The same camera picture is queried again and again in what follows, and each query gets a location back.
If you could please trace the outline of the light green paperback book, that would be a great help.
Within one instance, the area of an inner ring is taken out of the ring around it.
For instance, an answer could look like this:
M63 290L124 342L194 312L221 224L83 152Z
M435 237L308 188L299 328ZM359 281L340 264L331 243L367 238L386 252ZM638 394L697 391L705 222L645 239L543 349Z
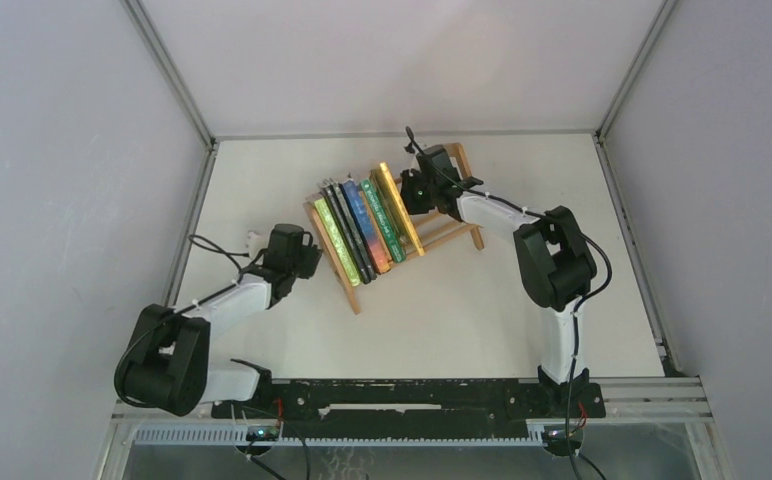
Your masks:
M323 196L319 196L313 202L313 205L321 218L350 285L352 287L358 286L361 283L359 272L345 243L340 227L328 206L327 200Z

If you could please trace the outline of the green Macmillan book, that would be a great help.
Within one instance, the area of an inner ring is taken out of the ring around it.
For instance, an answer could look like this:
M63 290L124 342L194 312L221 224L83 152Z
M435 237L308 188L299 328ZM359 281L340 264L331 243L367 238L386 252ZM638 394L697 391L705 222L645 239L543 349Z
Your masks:
M395 228L386 213L385 207L380 201L379 195L372 181L369 179L363 179L361 181L361 186L365 191L368 202L370 203L375 216L377 217L380 230L382 231L383 237L386 240L394 262L404 262L406 260L405 251L399 241L398 234L396 233Z

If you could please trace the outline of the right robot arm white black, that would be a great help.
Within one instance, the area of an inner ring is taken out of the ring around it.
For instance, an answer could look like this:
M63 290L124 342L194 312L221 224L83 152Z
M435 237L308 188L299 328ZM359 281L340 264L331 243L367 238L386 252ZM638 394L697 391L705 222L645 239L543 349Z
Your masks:
M401 173L409 213L437 210L512 241L523 289L543 315L541 406L551 415L567 415L579 403L577 387L588 379L578 316L598 273L573 212L563 206L533 212L479 191L481 180L461 175L443 145L423 148L411 140L405 149L417 162Z

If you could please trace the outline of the orange booklet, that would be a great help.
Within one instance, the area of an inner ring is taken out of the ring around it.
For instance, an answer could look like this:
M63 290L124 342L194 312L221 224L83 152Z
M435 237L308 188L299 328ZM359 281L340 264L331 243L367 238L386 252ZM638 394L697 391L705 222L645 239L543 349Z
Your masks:
M371 208L371 205L368 202L368 199L367 199L367 196L365 194L365 191L363 190L361 185L358 186L358 190L359 190L360 197L361 197L362 201L365 204L368 216L370 217L370 221L371 221L371 223L373 225L375 233L377 234L378 240L379 240L379 242L380 242L380 244L382 246L382 250L384 251L384 256L386 258L386 261L389 264L389 268L391 269L395 265L395 263L394 263L394 260L392 258L391 252L390 252L390 250L388 248L388 245L386 243L386 240L383 237L382 231L380 230L380 225L379 225L379 223L377 221L377 217L375 216L375 214L374 214L374 212L373 212L373 210Z

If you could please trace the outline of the wooden book rack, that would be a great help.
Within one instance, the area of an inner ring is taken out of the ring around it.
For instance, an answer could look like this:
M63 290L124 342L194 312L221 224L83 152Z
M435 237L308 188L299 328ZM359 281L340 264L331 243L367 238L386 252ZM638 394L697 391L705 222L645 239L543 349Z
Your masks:
M433 209L413 214L401 186L415 173L394 172L377 162L362 174L324 179L307 197L304 210L316 232L351 311L361 313L356 291L412 259L463 235L481 251L485 242L476 225L448 220Z

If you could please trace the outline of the blue Jane Eyre book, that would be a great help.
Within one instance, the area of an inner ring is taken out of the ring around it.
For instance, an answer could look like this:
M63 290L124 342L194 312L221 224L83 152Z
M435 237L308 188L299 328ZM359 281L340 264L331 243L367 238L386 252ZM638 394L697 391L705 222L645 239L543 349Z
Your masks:
M375 271L378 274L387 273L390 270L387 252L375 231L374 224L357 183L351 177L348 177L340 186L365 241L365 246Z

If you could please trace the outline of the thin dark book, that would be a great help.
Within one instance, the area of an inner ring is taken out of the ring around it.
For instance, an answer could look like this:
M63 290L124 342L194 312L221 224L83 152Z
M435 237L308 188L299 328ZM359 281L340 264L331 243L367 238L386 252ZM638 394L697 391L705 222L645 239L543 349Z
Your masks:
M355 241L352 229L350 228L350 224L348 223L348 218L345 215L344 210L342 209L341 203L336 195L336 192L328 182L322 182L319 185L319 189L321 194L327 200L327 203L331 209L331 212L335 217L340 230L342 231L342 235L344 237L345 243L347 244L347 248L353 258L354 264L358 271L360 281L363 284L369 284L372 280L372 277L370 276L369 271L366 268L362 252L359 248L358 243Z

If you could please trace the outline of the Alice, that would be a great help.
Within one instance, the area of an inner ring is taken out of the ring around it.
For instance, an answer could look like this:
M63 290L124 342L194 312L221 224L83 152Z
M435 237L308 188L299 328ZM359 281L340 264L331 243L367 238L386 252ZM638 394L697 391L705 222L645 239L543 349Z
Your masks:
M362 232L360 231L359 226L357 225L356 219L353 214L353 210L348 200L346 199L341 186L335 180L332 180L332 179L329 180L329 183L337 197L337 200L340 204L340 208L342 209L342 212L346 217L346 223L348 224L349 229L351 230L351 235L355 241L355 244L357 245L357 250L360 253L362 268L366 272L366 280L364 280L364 283L370 283L371 281L377 278L377 274L374 268L374 264L372 263L369 252L367 250L365 239L362 235Z

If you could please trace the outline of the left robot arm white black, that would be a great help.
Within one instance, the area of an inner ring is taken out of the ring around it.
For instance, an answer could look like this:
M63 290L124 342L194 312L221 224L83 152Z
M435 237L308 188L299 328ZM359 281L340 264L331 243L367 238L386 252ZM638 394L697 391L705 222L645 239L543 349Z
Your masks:
M267 414L275 401L273 388L262 382L269 371L239 359L213 362L211 344L276 306L297 280L311 278L321 255L310 232L277 224L230 284L180 308L146 306L113 375L119 400L176 416L201 404L233 401L252 417Z

